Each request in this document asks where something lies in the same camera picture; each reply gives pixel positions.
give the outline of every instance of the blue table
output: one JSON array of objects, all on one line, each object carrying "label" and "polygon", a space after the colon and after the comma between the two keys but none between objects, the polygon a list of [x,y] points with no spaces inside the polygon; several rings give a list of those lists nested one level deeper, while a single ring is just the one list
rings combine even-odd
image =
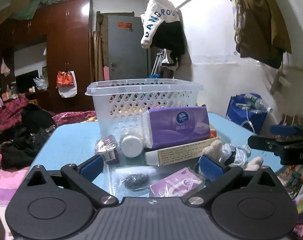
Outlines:
[{"label": "blue table", "polygon": [[[213,127],[217,130],[217,135],[221,137],[223,143],[234,143],[236,146],[242,146],[247,143],[247,139],[252,133],[243,127],[238,126],[235,123],[228,121],[227,119],[218,116],[213,113],[209,113],[209,121]],[[101,138],[99,132],[99,126],[97,122],[89,123],[76,123],[68,124],[58,127],[49,138],[47,143],[43,146],[33,164],[31,165],[43,165],[47,170],[59,170],[62,166],[68,163],[80,164],[89,159],[94,154],[95,142]],[[282,165],[280,164],[280,158],[274,156],[271,152],[263,152],[259,150],[252,150],[250,160],[254,157],[261,156],[264,158],[264,165],[270,166],[273,171],[279,170]],[[143,155],[129,159],[128,165],[142,165],[144,162]],[[186,163],[180,163],[176,165],[170,165],[164,167],[155,167],[155,170],[159,173],[159,179],[164,178],[183,167],[192,165],[188,161]],[[148,191],[130,191],[125,192],[123,188],[117,185],[117,181],[113,181],[113,172],[118,169],[119,165],[109,166],[109,171],[104,174],[100,174],[94,183],[103,188],[104,190],[115,193],[113,185],[118,191],[121,191],[120,196],[128,195],[141,196]]]}]

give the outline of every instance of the red blanket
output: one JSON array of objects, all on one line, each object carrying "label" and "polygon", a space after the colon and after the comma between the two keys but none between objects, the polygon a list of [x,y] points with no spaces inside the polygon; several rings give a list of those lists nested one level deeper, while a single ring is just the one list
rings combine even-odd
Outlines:
[{"label": "red blanket", "polygon": [[68,123],[77,123],[87,120],[88,118],[96,116],[95,111],[87,111],[87,112],[66,112],[56,114],[52,117],[57,127],[68,124]]},{"label": "red blanket", "polygon": [[28,105],[28,100],[25,95],[18,95],[13,101],[5,103],[0,108],[0,134],[8,128],[11,128],[16,123],[22,121],[20,113],[23,108]]}]

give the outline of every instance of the barcode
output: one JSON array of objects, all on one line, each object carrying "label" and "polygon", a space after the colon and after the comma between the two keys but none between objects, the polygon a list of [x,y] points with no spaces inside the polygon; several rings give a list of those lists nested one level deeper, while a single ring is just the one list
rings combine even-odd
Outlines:
[{"label": "barcode", "polygon": [[103,157],[104,162],[116,159],[114,151],[107,151],[100,154]]}]

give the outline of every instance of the white plastic basket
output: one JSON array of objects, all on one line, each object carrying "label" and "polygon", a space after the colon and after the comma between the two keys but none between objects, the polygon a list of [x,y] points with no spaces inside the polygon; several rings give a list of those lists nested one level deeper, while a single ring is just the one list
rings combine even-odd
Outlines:
[{"label": "white plastic basket", "polygon": [[128,79],[91,83],[102,136],[118,135],[124,128],[141,128],[141,115],[148,109],[194,106],[203,86],[178,79]]}]

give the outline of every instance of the white box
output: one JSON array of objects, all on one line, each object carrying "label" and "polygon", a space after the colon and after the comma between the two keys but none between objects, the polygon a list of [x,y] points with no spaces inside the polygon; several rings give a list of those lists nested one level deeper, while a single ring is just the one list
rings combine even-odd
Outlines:
[{"label": "white box", "polygon": [[179,163],[193,158],[201,157],[202,150],[210,146],[213,141],[220,137],[210,138],[203,141],[178,145],[145,153],[147,165],[164,166]]}]

